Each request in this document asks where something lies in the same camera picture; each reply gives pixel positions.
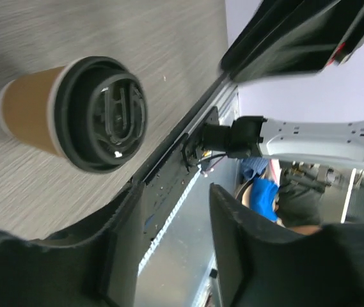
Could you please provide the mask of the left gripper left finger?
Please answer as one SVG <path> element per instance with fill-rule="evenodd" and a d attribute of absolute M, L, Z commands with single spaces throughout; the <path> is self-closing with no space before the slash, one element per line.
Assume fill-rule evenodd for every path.
<path fill-rule="evenodd" d="M 0 231 L 0 306 L 132 306 L 144 190 L 132 184 L 44 240 Z"/>

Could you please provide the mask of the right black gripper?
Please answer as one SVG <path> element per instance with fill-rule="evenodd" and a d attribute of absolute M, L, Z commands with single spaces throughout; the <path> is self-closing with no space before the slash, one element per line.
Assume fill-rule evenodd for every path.
<path fill-rule="evenodd" d="M 262 1 L 220 62 L 235 84 L 316 74 L 364 44 L 364 1 Z"/>

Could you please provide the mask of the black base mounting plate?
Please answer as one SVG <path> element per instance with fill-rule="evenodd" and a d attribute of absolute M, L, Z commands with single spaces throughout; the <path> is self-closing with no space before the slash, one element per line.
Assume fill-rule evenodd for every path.
<path fill-rule="evenodd" d="M 143 247 L 163 228 L 178 198 L 198 171 L 196 163 L 203 155 L 202 130 L 206 124 L 217 125 L 219 111 L 210 108 L 192 133 L 183 134 L 146 177 L 143 193 Z"/>

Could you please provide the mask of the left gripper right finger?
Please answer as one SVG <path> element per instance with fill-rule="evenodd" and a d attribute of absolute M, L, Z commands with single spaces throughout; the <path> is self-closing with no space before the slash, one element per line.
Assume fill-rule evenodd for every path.
<path fill-rule="evenodd" d="M 209 190 L 223 306 L 364 306 L 364 223 L 301 235 Z"/>

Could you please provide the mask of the brown paper coffee cup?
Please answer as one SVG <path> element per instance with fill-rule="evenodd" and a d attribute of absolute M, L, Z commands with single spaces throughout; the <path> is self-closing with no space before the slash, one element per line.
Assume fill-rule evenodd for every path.
<path fill-rule="evenodd" d="M 0 91 L 0 127 L 21 143 L 58 157 L 63 152 L 54 126 L 56 92 L 68 66 L 23 75 Z"/>

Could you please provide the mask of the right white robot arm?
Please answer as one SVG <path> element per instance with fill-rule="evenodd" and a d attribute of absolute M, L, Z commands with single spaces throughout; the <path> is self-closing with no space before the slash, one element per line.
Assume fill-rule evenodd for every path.
<path fill-rule="evenodd" d="M 226 51 L 221 71 L 234 84 L 316 74 L 364 44 L 364 1 L 263 1 Z M 364 121 L 284 122 L 242 116 L 207 124 L 202 147 L 231 158 L 259 156 L 364 169 Z"/>

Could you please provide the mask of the aluminium front rail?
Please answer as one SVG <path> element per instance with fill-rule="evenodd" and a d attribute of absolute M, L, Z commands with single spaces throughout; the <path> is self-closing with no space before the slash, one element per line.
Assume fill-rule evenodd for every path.
<path fill-rule="evenodd" d="M 205 306 L 214 252 L 209 214 L 209 185 L 232 192 L 237 163 L 226 157 L 200 168 L 139 264 L 135 306 Z"/>

